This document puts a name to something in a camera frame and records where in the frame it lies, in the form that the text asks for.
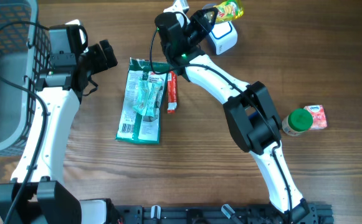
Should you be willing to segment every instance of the wooden surface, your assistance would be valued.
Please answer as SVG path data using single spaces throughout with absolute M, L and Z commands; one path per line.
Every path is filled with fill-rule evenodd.
M 40 5 L 43 25 L 80 19 L 90 43 L 108 39 L 118 59 L 94 77 L 99 90 L 83 99 L 74 119 L 66 187 L 79 199 L 111 198 L 115 205 L 267 203 L 264 180 L 234 144 L 221 104 L 182 78 L 176 114 L 162 117 L 160 145 L 114 140 L 129 58 L 148 58 L 153 21 L 171 2 Z M 207 3 L 190 1 L 189 16 Z M 241 80 L 264 83 L 281 118 L 305 105 L 325 106 L 329 128 L 283 135 L 285 158 L 308 201 L 332 204 L 337 223 L 362 223 L 362 1 L 243 3 L 237 45 L 212 60 Z M 212 55 L 206 41 L 202 48 Z M 153 58 L 164 61 L 159 40 Z M 0 183 L 18 160 L 0 158 Z

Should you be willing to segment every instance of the green and white plastic bag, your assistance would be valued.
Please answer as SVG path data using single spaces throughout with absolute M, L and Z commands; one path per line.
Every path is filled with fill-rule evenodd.
M 164 72 L 169 69 L 167 63 L 153 62 L 156 72 Z M 125 96 L 123 110 L 121 112 L 120 124 L 116 135 L 117 140 L 128 141 L 137 144 L 159 144 L 160 142 L 160 114 L 161 105 L 163 104 L 163 94 L 166 92 L 167 75 L 156 75 L 150 70 L 150 63 L 146 60 L 130 59 L 128 68 L 128 77 L 126 79 Z M 149 86 L 149 93 L 140 94 L 145 99 L 145 94 L 153 92 L 153 86 L 161 84 L 154 101 L 153 109 L 138 109 L 138 92 L 139 86 Z

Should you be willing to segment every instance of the yellow wrapper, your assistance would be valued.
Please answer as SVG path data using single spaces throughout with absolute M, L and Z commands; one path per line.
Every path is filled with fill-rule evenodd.
M 240 0 L 228 0 L 214 6 L 218 9 L 216 24 L 233 21 L 244 14 Z

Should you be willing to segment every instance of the gray plastic basket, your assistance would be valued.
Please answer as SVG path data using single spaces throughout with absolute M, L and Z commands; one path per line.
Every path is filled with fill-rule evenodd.
M 0 0 L 0 26 L 37 22 L 36 0 Z M 0 32 L 0 75 L 34 91 L 34 75 L 46 65 L 50 42 L 44 30 L 16 24 Z M 21 155 L 26 146 L 35 100 L 0 81 L 0 156 Z

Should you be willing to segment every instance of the red and white package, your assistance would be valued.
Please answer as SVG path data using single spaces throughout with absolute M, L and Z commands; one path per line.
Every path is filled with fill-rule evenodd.
M 168 88 L 168 109 L 167 113 L 175 113 L 176 103 L 176 75 L 174 72 L 168 74 L 167 79 Z
M 305 106 L 304 109 L 310 112 L 313 118 L 310 130 L 323 129 L 328 126 L 325 110 L 322 105 Z

